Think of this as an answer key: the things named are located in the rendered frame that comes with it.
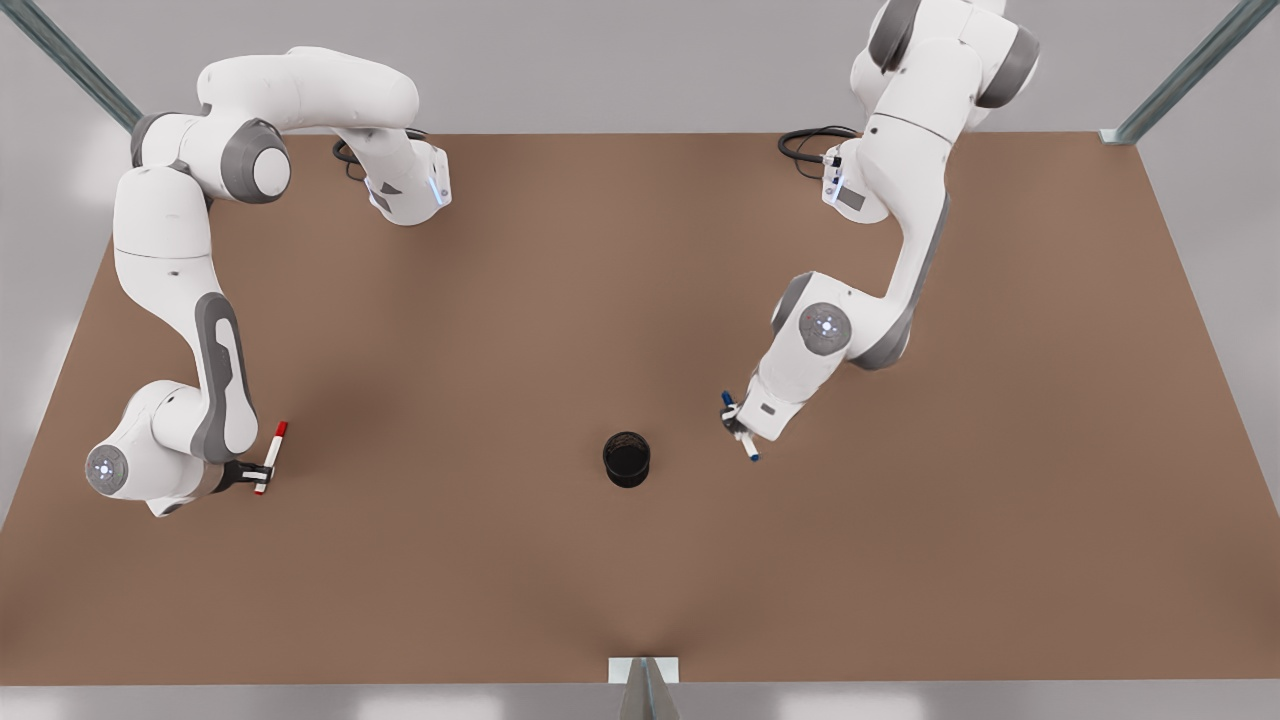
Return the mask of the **black pen holder cup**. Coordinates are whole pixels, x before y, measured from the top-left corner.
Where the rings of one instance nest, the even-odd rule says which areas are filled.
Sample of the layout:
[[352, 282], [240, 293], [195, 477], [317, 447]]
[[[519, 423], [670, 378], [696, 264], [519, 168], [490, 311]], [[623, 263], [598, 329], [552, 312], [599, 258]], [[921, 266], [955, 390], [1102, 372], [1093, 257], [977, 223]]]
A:
[[614, 433], [604, 445], [605, 474], [620, 488], [639, 487], [650, 470], [652, 450], [646, 439], [636, 432]]

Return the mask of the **red and white marker pen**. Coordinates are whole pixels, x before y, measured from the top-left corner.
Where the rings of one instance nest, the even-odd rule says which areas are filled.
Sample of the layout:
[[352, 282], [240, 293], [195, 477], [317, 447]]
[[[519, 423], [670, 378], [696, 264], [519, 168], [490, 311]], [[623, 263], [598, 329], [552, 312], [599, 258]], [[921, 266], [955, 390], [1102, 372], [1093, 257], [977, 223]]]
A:
[[288, 425], [289, 425], [288, 421], [279, 421], [276, 425], [274, 437], [271, 438], [265, 461], [262, 464], [262, 471], [261, 471], [262, 477], [256, 482], [253, 488], [253, 492], [256, 495], [264, 495], [271, 482], [271, 478], [274, 478], [278, 455], [282, 450], [282, 443], [285, 437]]

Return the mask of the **silver frame post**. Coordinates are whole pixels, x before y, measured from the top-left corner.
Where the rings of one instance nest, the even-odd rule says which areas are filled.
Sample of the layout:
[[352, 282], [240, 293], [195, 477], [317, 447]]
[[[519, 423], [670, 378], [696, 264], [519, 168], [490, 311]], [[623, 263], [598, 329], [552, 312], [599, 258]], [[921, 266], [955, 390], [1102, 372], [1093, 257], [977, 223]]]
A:
[[611, 657], [608, 682], [623, 685], [620, 720], [681, 720], [669, 693], [678, 657]]
[[0, 0], [0, 12], [60, 67], [122, 128], [132, 131], [140, 109], [70, 40], [35, 0]]
[[1117, 128], [1098, 132], [1100, 141], [1111, 146], [1138, 143], [1276, 6], [1280, 0], [1239, 0]]

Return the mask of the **blue and white marker pen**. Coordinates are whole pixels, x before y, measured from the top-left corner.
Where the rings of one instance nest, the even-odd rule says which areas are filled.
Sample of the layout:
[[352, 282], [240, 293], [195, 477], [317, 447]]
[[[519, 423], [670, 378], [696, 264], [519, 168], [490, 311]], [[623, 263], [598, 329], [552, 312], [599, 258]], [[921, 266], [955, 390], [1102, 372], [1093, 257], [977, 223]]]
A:
[[732, 395], [727, 389], [721, 392], [721, 400], [724, 405], [719, 414], [721, 423], [724, 429], [742, 445], [749, 459], [753, 462], [758, 462], [760, 455], [754, 443], [754, 434], [739, 420], [741, 406], [733, 401]]

